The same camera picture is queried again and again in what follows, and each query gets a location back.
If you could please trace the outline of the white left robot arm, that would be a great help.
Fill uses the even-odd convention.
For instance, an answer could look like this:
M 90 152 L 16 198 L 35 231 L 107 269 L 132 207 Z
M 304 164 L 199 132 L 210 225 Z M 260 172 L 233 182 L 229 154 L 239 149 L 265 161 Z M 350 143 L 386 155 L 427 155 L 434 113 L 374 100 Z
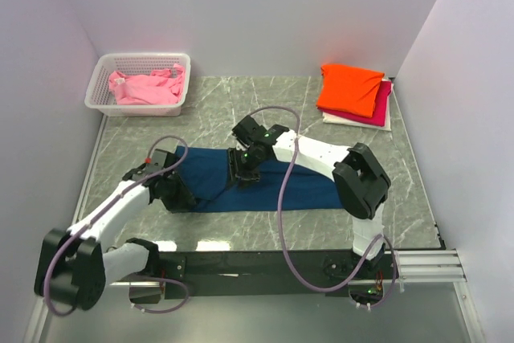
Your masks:
M 34 292 L 48 311 L 65 317 L 75 310 L 89 310 L 109 284 L 136 274 L 142 280 L 174 284 L 184 297 L 187 285 L 162 275 L 158 246 L 130 239 L 108 251 L 112 238 L 132 216 L 154 200 L 172 198 L 174 170 L 185 160 L 157 149 L 145 162 L 126 173 L 114 192 L 90 215 L 65 231 L 52 229 L 43 238 L 35 275 Z

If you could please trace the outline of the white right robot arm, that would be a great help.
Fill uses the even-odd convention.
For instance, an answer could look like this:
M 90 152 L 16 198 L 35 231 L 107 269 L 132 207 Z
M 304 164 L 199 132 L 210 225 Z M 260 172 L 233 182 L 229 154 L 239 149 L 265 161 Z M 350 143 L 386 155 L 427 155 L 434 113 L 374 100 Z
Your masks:
M 239 143 L 227 150 L 228 186 L 248 186 L 260 180 L 265 161 L 292 161 L 333 181 L 338 198 L 353 218 L 353 270 L 363 278 L 381 267 L 382 215 L 391 180 L 372 150 L 362 143 L 332 145 L 301 136 L 282 125 L 267 129 L 250 115 L 233 129 Z

